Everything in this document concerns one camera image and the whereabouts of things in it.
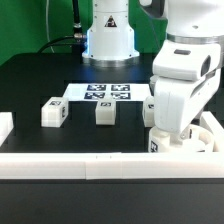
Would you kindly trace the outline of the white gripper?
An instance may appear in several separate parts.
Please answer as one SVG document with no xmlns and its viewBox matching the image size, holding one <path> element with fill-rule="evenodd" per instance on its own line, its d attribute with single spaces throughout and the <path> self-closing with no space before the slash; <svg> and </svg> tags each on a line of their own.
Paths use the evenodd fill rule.
<svg viewBox="0 0 224 224">
<path fill-rule="evenodd" d="M 220 83 L 219 44 L 181 44 L 165 40 L 153 61 L 155 125 L 181 133 L 216 93 Z M 179 138 L 188 139 L 184 130 Z"/>
</svg>

